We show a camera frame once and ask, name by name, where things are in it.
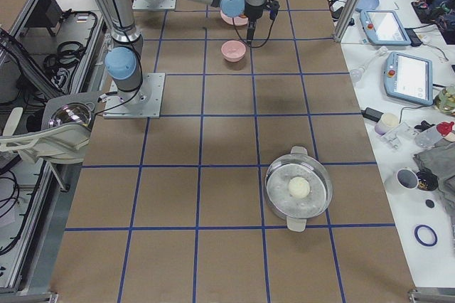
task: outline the pot handle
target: pot handle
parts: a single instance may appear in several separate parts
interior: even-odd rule
[[[303,147],[298,147],[298,146],[294,146],[292,147],[291,149],[291,154],[303,154],[303,155],[308,155],[308,152],[305,148]]]
[[[286,217],[287,228],[293,232],[303,232],[306,227],[306,219],[295,219],[290,216]]]

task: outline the blue plate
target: blue plate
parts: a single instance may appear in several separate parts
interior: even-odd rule
[[[359,0],[355,10],[359,12],[362,10],[375,10],[377,7],[379,7],[379,0]]]

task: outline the plastic bottle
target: plastic bottle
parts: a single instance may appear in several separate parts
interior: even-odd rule
[[[452,131],[454,124],[454,122],[442,122],[438,125],[434,125],[433,127],[420,132],[414,139],[415,143],[421,148],[431,148]]]

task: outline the touchscreen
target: touchscreen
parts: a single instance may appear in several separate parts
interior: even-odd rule
[[[427,78],[425,61],[398,56],[396,93],[428,100]]]
[[[405,41],[398,22],[392,13],[368,12],[371,23],[375,27],[376,36],[379,41]]]

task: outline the pink bowl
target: pink bowl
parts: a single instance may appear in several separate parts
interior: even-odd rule
[[[222,11],[220,11],[221,18],[223,19],[224,22],[227,24],[232,25],[232,17],[226,16]],[[234,23],[236,26],[244,26],[245,24],[248,23],[248,17],[240,17],[236,16],[234,18]]]
[[[247,47],[245,44],[236,40],[229,40],[224,42],[221,46],[221,53],[224,58],[231,63],[236,63],[237,61],[242,60],[246,51]]]

